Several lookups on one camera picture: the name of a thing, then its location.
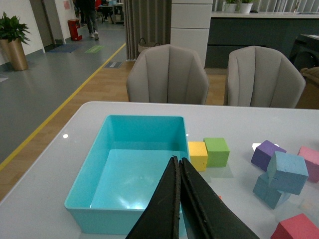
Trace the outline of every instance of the cube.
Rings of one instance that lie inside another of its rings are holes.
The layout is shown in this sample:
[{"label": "cube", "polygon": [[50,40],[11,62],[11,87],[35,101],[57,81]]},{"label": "cube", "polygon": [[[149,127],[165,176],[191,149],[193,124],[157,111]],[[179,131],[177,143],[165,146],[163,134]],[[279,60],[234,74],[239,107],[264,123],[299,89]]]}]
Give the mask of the cube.
[{"label": "cube", "polygon": [[311,148],[301,146],[299,156],[304,157],[311,182],[319,182],[319,152]]},{"label": "cube", "polygon": [[301,213],[281,221],[271,239],[319,239],[319,229]]},{"label": "cube", "polygon": [[253,192],[272,209],[275,209],[277,206],[288,200],[291,195],[291,193],[270,188],[268,186],[267,173],[258,177]]},{"label": "cube", "polygon": [[308,179],[305,159],[275,151],[267,167],[269,187],[299,195]]},{"label": "cube", "polygon": [[229,148],[224,138],[204,138],[207,149],[207,167],[225,167]]},{"label": "cube", "polygon": [[190,163],[198,172],[203,172],[207,167],[208,154],[205,142],[188,142]]},{"label": "cube", "polygon": [[275,151],[286,153],[284,149],[266,140],[256,148],[251,162],[262,170],[267,171],[268,164]]}]

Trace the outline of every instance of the gray floor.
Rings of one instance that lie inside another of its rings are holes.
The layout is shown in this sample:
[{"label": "gray floor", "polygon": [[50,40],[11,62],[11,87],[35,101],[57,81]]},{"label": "gray floor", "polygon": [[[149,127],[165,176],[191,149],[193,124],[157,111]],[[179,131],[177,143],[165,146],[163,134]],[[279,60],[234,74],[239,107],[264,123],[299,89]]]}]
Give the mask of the gray floor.
[{"label": "gray floor", "polygon": [[[88,37],[87,27],[78,29],[83,39],[67,42],[81,45],[72,53],[29,54],[24,71],[0,66],[0,74],[8,77],[0,82],[0,163],[125,43],[122,24],[98,22],[98,28],[99,41]],[[95,45],[104,48],[85,53]],[[124,47],[112,61],[125,60]]]}]

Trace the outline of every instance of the pink foam cube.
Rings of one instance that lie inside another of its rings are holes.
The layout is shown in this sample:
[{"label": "pink foam cube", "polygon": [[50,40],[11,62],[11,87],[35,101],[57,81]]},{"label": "pink foam cube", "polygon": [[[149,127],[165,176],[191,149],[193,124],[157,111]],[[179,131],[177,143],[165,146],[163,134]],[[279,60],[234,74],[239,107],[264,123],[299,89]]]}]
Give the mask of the pink foam cube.
[{"label": "pink foam cube", "polygon": [[319,239],[319,229],[302,213],[281,221],[270,238]]},{"label": "pink foam cube", "polygon": [[308,180],[317,183],[319,181],[319,152],[311,148],[301,146],[298,155],[305,159],[309,174]]}]

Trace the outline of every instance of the trash can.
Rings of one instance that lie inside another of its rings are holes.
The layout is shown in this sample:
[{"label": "trash can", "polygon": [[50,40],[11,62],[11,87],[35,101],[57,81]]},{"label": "trash can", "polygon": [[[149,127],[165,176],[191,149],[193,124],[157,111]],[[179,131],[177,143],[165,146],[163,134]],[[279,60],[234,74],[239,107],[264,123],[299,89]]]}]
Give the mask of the trash can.
[{"label": "trash can", "polygon": [[68,20],[69,30],[71,34],[72,41],[79,41],[82,39],[82,36],[78,34],[78,28],[80,28],[79,19]]}]

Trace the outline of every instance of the table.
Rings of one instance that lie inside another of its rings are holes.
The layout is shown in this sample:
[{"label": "table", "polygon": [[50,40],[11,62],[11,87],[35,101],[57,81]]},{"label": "table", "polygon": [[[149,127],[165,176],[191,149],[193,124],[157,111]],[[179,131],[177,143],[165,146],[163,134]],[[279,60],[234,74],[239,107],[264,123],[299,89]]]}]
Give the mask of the table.
[{"label": "table", "polygon": [[102,23],[103,23],[103,19],[105,19],[105,17],[107,18],[108,16],[110,16],[113,24],[116,24],[118,22],[124,22],[123,20],[116,20],[116,16],[115,16],[115,10],[120,8],[120,12],[122,12],[123,7],[124,7],[123,3],[117,3],[114,5],[108,5],[108,6],[100,5],[98,8],[101,9],[101,12],[103,13]]},{"label": "table", "polygon": [[90,102],[76,112],[0,203],[0,238],[125,238],[82,234],[64,208],[64,200],[107,115],[183,116],[188,141],[225,138],[231,150],[227,166],[209,168],[201,175],[261,239],[269,239],[279,221],[301,212],[319,226],[319,184],[307,181],[299,196],[292,195],[272,210],[252,193],[263,171],[250,162],[252,144],[266,139],[292,154],[302,145],[319,150],[319,110]]}]

